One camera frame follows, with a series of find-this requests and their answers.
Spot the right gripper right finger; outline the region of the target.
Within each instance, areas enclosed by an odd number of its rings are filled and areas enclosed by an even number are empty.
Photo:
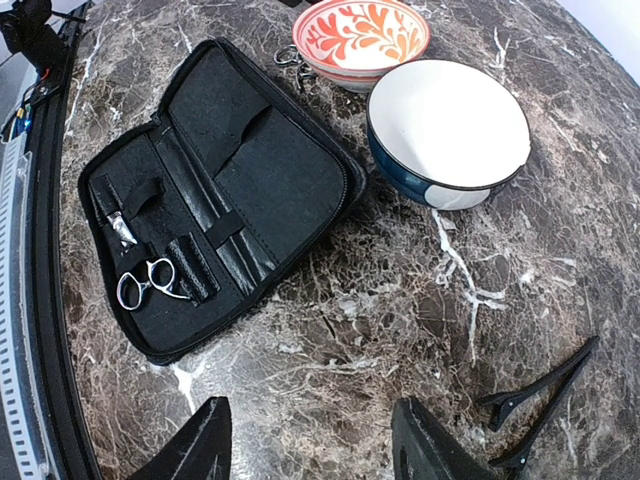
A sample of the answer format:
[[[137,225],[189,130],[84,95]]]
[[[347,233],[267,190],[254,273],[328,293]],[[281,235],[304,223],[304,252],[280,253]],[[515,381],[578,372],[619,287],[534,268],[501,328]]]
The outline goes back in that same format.
[[[398,399],[392,420],[396,479],[494,479],[416,397]]]

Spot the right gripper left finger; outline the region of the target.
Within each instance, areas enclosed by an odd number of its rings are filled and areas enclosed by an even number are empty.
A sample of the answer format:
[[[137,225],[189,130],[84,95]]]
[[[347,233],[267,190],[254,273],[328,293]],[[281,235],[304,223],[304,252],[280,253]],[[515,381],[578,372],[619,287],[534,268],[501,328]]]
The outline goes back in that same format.
[[[210,397],[130,479],[230,478],[232,416],[227,397]]]

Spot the silver thinning scissors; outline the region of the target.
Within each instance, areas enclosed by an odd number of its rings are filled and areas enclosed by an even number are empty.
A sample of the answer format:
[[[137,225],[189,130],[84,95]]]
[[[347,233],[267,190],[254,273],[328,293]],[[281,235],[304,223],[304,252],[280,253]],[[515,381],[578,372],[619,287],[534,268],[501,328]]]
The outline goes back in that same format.
[[[151,289],[173,299],[190,299],[188,295],[174,290],[177,269],[173,262],[156,255],[148,243],[137,239],[121,211],[109,214],[107,220],[124,248],[120,266],[122,272],[116,287],[116,299],[123,309],[139,309],[146,292]]]

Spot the black zippered tool case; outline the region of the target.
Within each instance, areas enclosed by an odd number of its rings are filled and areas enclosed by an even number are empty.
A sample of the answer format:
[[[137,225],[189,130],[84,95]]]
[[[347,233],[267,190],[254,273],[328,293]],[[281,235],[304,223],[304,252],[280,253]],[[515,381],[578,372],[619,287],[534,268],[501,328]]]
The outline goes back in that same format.
[[[79,197],[113,314],[150,362],[167,365],[257,305],[366,190],[360,163],[224,38],[184,60],[151,120],[82,171]],[[124,248],[107,216],[177,269],[174,290],[123,309]]]

